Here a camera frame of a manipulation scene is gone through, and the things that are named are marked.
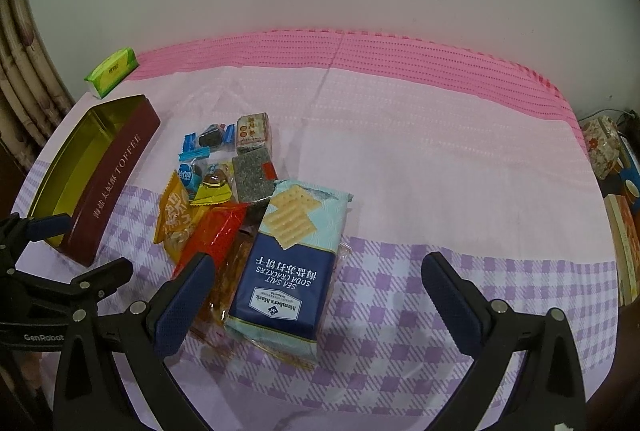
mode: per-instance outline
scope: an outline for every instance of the screw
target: screw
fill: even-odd
[[[494,299],[493,301],[491,301],[491,308],[493,309],[494,312],[503,314],[508,310],[509,305],[505,303],[502,299]]]
[[[131,312],[134,315],[141,314],[145,310],[146,310],[146,303],[144,301],[136,301],[134,303],[131,303],[131,306],[129,307],[129,312]]]
[[[551,316],[556,321],[564,321],[564,312],[560,308],[551,308]]]
[[[84,310],[82,310],[82,308],[80,308],[79,310],[76,310],[73,314],[73,320],[76,323],[79,323],[80,321],[82,321],[84,319],[84,317],[86,316],[86,312]]]

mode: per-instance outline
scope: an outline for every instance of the book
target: book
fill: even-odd
[[[622,288],[622,302],[628,305],[640,291],[640,241],[626,198],[609,194],[604,203],[616,251],[618,285]]]

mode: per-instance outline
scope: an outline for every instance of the red snack bag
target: red snack bag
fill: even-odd
[[[172,279],[182,271],[196,252],[209,254],[213,258],[216,270],[219,270],[244,221],[245,214],[246,205],[244,204],[213,207],[202,218],[193,236],[182,250]]]

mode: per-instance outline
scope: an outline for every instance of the cable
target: cable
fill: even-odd
[[[614,107],[605,107],[605,108],[603,108],[603,109],[599,109],[599,110],[598,110],[598,111],[596,111],[595,113],[591,113],[590,115],[587,115],[587,116],[585,116],[585,117],[582,117],[582,118],[578,119],[578,122],[582,122],[582,121],[584,121],[584,120],[587,120],[588,118],[591,118],[591,117],[592,117],[592,116],[594,116],[594,115],[597,115],[597,114],[599,114],[599,113],[602,113],[603,111],[617,111],[617,112],[619,112],[619,113],[623,113],[623,114],[626,114],[626,115],[629,115],[629,116],[633,116],[631,113],[629,113],[628,111],[625,111],[625,110],[623,110],[623,109],[616,109],[616,108],[614,108]]]

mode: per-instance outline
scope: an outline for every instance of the blue packaging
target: blue packaging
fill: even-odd
[[[319,327],[351,198],[298,180],[276,183],[225,328],[272,350],[317,362]],[[289,221],[276,216],[288,212],[284,218]],[[283,229],[283,224],[293,229]],[[293,244],[292,231],[300,236]]]
[[[182,141],[182,152],[188,153],[189,151],[194,151],[194,149],[196,149],[196,134],[190,133],[185,135]]]
[[[235,144],[236,141],[236,124],[229,124],[225,129],[225,137],[223,142],[225,144]]]
[[[190,200],[193,200],[198,192],[198,187],[202,182],[202,167],[206,166],[209,154],[209,148],[203,147],[180,153],[178,156],[178,176],[184,188],[187,189]]]

